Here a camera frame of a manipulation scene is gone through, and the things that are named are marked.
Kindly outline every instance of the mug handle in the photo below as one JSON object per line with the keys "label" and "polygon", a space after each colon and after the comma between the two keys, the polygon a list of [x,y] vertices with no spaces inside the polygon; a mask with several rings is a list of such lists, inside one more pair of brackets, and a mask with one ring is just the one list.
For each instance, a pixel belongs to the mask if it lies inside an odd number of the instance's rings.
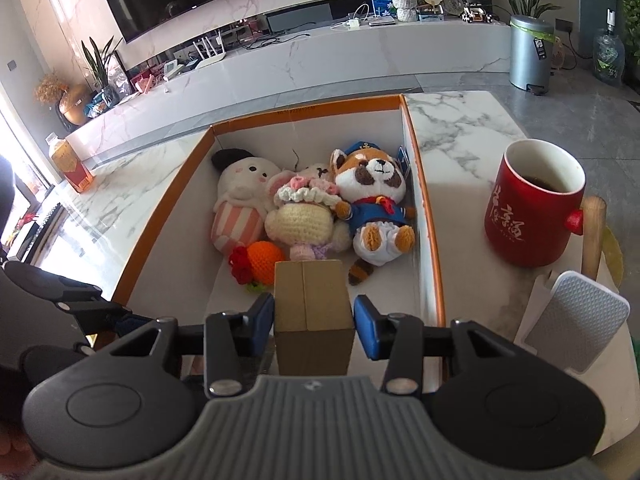
{"label": "mug handle", "polygon": [[585,198],[582,209],[572,211],[564,222],[569,231],[584,236],[580,272],[594,281],[598,277],[606,222],[607,203],[599,196]]}

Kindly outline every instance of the trash can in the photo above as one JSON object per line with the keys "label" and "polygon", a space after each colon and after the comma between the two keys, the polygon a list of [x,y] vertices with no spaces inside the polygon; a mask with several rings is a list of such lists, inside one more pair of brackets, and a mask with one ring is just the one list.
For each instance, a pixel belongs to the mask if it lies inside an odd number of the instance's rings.
{"label": "trash can", "polygon": [[511,17],[511,84],[536,95],[549,90],[553,25],[530,16]]}

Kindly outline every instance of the black hat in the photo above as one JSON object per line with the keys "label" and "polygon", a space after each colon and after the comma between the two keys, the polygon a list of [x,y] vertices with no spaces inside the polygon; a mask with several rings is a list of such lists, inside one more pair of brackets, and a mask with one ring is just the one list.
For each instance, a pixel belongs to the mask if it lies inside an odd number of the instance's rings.
{"label": "black hat", "polygon": [[243,160],[249,156],[253,155],[247,150],[242,150],[241,148],[229,148],[227,150],[219,150],[211,155],[211,162],[213,163],[213,167],[222,173],[234,162]]}

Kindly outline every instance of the small brown box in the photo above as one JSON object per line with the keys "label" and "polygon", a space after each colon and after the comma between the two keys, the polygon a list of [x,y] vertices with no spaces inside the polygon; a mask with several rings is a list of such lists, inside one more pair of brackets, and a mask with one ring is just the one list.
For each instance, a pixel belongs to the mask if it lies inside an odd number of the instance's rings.
{"label": "small brown box", "polygon": [[355,330],[341,261],[277,263],[274,296],[280,374],[346,375]]}

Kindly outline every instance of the wooden mug handle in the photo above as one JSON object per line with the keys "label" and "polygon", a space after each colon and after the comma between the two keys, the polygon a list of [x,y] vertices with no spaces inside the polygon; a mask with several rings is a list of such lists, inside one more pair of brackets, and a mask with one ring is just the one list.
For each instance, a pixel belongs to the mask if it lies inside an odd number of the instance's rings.
{"label": "wooden mug handle", "polygon": [[583,240],[582,240],[582,270],[587,278],[596,280],[600,267],[602,240],[604,228],[607,224],[607,203],[599,196],[589,196],[582,204]]}

